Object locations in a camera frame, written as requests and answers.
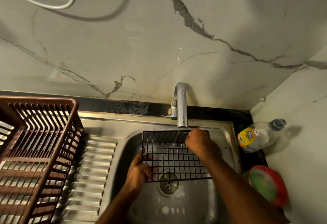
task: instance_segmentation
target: chrome faucet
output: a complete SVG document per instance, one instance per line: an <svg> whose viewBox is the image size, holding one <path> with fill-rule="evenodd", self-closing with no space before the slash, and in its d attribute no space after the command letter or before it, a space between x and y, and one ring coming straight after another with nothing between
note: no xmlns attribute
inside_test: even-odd
<svg viewBox="0 0 327 224"><path fill-rule="evenodd" d="M187 127L186 90L182 82L178 82L175 86L170 118L177 120L177 127Z"/></svg>

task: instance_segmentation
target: wall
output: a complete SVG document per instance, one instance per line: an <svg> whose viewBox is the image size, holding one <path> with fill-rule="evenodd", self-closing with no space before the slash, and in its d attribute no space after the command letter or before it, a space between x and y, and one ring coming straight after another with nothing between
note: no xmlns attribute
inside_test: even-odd
<svg viewBox="0 0 327 224"><path fill-rule="evenodd" d="M59 4L68 0L40 0ZM0 0L0 89L251 109L327 42L327 0Z"/></svg>
<svg viewBox="0 0 327 224"><path fill-rule="evenodd" d="M287 130L265 149L268 165L283 177L290 198L285 208L292 223L326 223L327 46L251 110L254 121L284 118Z"/></svg>

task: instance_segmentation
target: black metal grid rack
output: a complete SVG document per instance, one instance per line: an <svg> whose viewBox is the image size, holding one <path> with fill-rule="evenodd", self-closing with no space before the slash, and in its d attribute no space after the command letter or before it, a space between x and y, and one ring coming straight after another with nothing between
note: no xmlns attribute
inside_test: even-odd
<svg viewBox="0 0 327 224"><path fill-rule="evenodd" d="M211 178L198 156L186 147L185 140L189 132L189 130L143 132L144 153L151 154L153 158L142 163L158 167L158 172L152 173L152 182L159 182L165 173L176 175L176 179L170 178L169 181Z"/></svg>

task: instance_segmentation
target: person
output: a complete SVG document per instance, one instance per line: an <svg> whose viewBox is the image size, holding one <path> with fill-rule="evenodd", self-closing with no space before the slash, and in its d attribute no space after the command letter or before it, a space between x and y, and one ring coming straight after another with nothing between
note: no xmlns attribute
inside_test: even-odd
<svg viewBox="0 0 327 224"><path fill-rule="evenodd" d="M208 169L234 224L289 223L283 214L245 183L243 178L219 156L219 148L205 131L193 129L185 143ZM152 156L143 155L143 159L150 160ZM124 223L130 206L141 193L144 181L151 178L151 172L157 172L157 168L142 164L142 152L139 153L130 165L125 185L96 224Z"/></svg>

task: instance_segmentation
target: yellow label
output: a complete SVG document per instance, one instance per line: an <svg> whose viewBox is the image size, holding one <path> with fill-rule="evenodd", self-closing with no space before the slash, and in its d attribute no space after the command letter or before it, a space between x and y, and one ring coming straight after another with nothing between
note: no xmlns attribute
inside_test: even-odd
<svg viewBox="0 0 327 224"><path fill-rule="evenodd" d="M246 128L242 132L240 132L237 135L238 142L240 143L241 147L245 147L247 145L250 145L251 143L254 142L255 137L254 137L254 131L252 128Z"/></svg>

